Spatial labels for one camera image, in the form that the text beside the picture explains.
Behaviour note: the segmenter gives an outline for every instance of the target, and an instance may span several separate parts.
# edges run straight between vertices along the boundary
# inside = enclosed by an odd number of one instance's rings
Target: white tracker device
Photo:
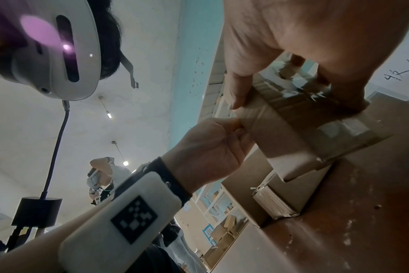
[[[70,235],[59,262],[68,273],[125,273],[181,208],[179,197],[149,172]]]

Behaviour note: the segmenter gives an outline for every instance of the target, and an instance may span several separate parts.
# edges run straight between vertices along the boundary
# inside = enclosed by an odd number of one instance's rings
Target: black cable
[[[49,173],[47,174],[46,184],[44,185],[43,192],[41,193],[40,199],[45,199],[49,190],[50,181],[52,180],[53,170],[55,168],[56,156],[58,155],[59,145],[61,144],[62,134],[64,133],[65,126],[67,125],[68,117],[70,116],[70,102],[63,100],[62,106],[64,106],[65,117],[62,123],[61,129],[59,130],[58,139],[56,140],[55,149],[52,155],[52,161],[50,163]]]

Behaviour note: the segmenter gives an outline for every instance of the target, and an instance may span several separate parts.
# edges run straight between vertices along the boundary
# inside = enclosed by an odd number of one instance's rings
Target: white paper
[[[409,38],[402,41],[374,73],[370,82],[383,87],[378,92],[404,101],[409,100]]]

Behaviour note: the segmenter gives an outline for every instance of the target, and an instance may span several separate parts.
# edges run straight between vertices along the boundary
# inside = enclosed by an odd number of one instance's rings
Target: hand
[[[239,119],[199,123],[161,158],[189,193],[237,170],[254,146]]]
[[[409,0],[343,2],[224,0],[231,107],[245,103],[252,75],[287,50],[319,63],[318,76],[343,106],[364,110],[364,87],[409,28]]]

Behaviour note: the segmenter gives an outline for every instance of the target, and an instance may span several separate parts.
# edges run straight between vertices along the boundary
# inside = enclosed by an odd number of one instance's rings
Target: black wristband
[[[115,200],[119,195],[131,187],[134,183],[139,181],[145,174],[149,172],[156,172],[161,180],[167,184],[169,189],[177,196],[182,202],[182,207],[188,202],[192,195],[188,193],[182,185],[176,180],[172,173],[167,169],[161,157],[152,161],[149,165],[145,166],[142,171],[136,171],[130,176],[126,181],[124,181],[116,190],[115,190]]]
[[[161,157],[155,159],[152,161],[145,169],[145,173],[148,172],[156,172],[157,174],[160,175],[161,180],[167,184],[169,189],[177,196],[179,199],[181,199],[182,202],[182,207],[185,205],[186,202],[188,202],[192,195],[188,193],[182,185],[179,183],[179,181],[173,176],[173,174],[170,172],[169,169],[167,169],[166,165],[164,164],[163,160]]]

